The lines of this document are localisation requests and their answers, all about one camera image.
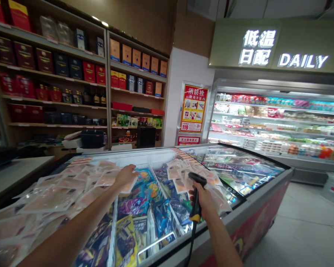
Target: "white wall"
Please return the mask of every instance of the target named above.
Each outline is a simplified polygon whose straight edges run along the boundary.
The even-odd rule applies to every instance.
[[[211,86],[214,70],[208,69],[208,58],[173,47],[168,67],[168,90],[163,146],[173,146],[181,107],[182,82]]]

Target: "barcode scanner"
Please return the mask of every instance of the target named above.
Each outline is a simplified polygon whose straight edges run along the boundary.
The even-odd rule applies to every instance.
[[[188,173],[188,177],[191,178],[194,182],[200,183],[201,186],[204,188],[204,186],[207,184],[206,178],[203,176],[196,174],[195,172]],[[193,207],[192,211],[189,214],[189,220],[193,222],[193,228],[192,228],[192,237],[190,240],[190,250],[188,259],[186,261],[185,266],[188,266],[190,257],[192,256],[192,249],[193,249],[193,243],[194,243],[194,237],[197,230],[197,224],[200,222],[200,217],[202,215],[202,207],[199,204],[199,193],[197,188],[194,189],[194,199],[193,199]]]

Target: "freezer glass lid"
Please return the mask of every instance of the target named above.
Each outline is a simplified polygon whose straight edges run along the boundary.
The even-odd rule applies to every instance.
[[[261,157],[222,145],[180,148],[243,196],[278,176],[284,168]]]

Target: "ceiling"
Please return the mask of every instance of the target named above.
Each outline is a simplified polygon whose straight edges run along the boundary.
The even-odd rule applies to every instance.
[[[188,0],[188,9],[216,20],[227,3],[226,17],[235,19],[334,19],[334,0]]]

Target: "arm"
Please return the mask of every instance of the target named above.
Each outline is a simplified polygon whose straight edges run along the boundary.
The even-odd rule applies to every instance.
[[[212,196],[208,190],[196,182],[193,182],[199,194],[199,203],[202,207],[202,217],[207,222],[210,238],[214,249],[215,258],[218,267],[242,267],[243,263],[236,252],[233,242],[221,221],[213,202]],[[189,191],[193,201],[194,191]]]
[[[71,266],[122,188],[138,175],[132,172],[135,168],[135,165],[123,168],[108,190],[47,238],[18,267]]]

